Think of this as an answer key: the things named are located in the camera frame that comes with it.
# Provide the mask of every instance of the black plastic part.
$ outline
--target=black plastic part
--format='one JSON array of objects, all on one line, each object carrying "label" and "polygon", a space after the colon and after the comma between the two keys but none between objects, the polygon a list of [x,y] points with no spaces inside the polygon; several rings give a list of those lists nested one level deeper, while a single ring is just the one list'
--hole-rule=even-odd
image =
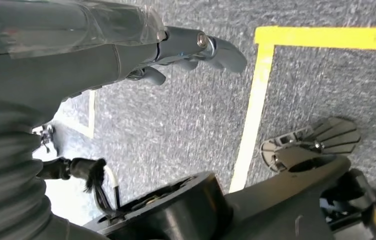
[{"label": "black plastic part", "polygon": [[190,60],[182,59],[182,60],[175,61],[173,64],[180,66],[184,70],[191,71],[191,70],[196,69],[196,67],[199,65],[199,62],[195,60],[190,61]]},{"label": "black plastic part", "polygon": [[141,79],[145,79],[150,83],[160,86],[166,82],[166,76],[159,72],[157,69],[147,66],[144,68],[144,75]]},{"label": "black plastic part", "polygon": [[85,227],[111,240],[210,240],[221,234],[232,210],[215,175],[203,172],[181,179],[121,206],[124,219],[101,217]]},{"label": "black plastic part", "polygon": [[291,158],[282,162],[279,151],[293,146],[322,155],[348,156],[360,142],[361,136],[354,122],[330,117],[316,124],[264,141],[260,154],[265,164],[274,172],[290,168]]},{"label": "black plastic part", "polygon": [[155,64],[169,64],[190,58],[205,48],[197,44],[200,30],[168,26],[167,39],[158,44],[159,52]]},{"label": "black plastic part", "polygon": [[217,37],[211,37],[216,55],[209,62],[217,69],[228,69],[234,73],[242,73],[247,67],[247,59],[232,43]]}]

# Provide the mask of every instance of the yellow floor marking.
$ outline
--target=yellow floor marking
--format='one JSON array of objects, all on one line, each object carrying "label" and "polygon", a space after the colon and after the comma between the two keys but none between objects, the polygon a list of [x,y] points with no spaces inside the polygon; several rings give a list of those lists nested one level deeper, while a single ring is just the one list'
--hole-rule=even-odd
[{"label": "yellow floor marking", "polygon": [[376,50],[376,27],[280,27],[255,30],[255,43]]},{"label": "yellow floor marking", "polygon": [[235,162],[232,181],[230,183],[230,193],[239,191],[246,185],[247,174],[250,169],[250,163],[256,146],[257,132],[262,118],[263,106],[265,104],[274,48],[275,46],[272,44],[260,44],[258,46],[254,77],[251,84],[250,99],[248,101],[247,116],[245,117],[238,157]]},{"label": "yellow floor marking", "polygon": [[256,146],[266,90],[276,45],[376,50],[376,27],[279,27],[256,28],[257,61],[238,157],[229,192],[244,188]]}]

